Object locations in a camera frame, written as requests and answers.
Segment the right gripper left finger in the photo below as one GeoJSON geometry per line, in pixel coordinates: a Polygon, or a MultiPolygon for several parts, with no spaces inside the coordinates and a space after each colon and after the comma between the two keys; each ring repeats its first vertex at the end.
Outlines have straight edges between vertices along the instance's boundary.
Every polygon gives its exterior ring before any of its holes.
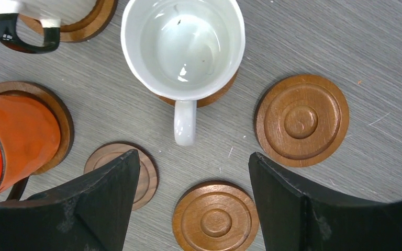
{"type": "Polygon", "coordinates": [[[139,174],[130,150],[26,200],[0,202],[0,250],[122,250],[139,174]]]}

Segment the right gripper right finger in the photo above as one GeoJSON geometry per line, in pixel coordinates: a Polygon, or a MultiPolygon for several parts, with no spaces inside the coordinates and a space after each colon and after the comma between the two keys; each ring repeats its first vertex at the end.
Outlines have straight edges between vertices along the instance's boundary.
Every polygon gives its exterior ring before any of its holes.
{"type": "Polygon", "coordinates": [[[402,250],[402,201],[332,190],[259,152],[248,167],[267,250],[402,250]]]}

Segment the dark walnut coaster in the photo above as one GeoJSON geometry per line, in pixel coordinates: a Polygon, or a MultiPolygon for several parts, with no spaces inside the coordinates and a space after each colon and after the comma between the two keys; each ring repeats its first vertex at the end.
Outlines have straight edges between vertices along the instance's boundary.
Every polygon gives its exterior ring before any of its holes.
{"type": "Polygon", "coordinates": [[[89,173],[129,150],[139,154],[140,175],[132,210],[136,211],[151,201],[158,188],[158,169],[146,150],[132,143],[109,143],[94,151],[88,158],[83,173],[89,173]]]}

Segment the orange cup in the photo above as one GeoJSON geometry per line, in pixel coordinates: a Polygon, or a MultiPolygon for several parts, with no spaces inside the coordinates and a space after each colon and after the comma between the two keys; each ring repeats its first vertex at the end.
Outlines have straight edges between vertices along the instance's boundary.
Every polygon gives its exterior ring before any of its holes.
{"type": "Polygon", "coordinates": [[[52,160],[60,141],[59,124],[45,105],[0,95],[0,193],[52,160]]]}

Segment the white mug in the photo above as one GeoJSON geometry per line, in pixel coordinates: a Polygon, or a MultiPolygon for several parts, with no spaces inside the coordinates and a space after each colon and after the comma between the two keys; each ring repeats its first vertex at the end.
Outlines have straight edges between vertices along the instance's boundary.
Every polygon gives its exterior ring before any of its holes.
{"type": "Polygon", "coordinates": [[[195,142],[197,102],[233,78],[243,58],[245,25],[237,1],[129,1],[121,47],[132,74],[175,101],[174,138],[195,142]]]}

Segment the grey cup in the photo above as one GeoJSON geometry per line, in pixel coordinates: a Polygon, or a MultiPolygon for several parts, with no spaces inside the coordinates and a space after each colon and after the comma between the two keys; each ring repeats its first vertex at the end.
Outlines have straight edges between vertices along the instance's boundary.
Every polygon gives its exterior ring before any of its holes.
{"type": "Polygon", "coordinates": [[[102,1],[0,1],[0,43],[18,52],[44,54],[55,51],[61,35],[90,24],[102,1]],[[18,22],[43,35],[35,45],[19,37],[18,22]]]}

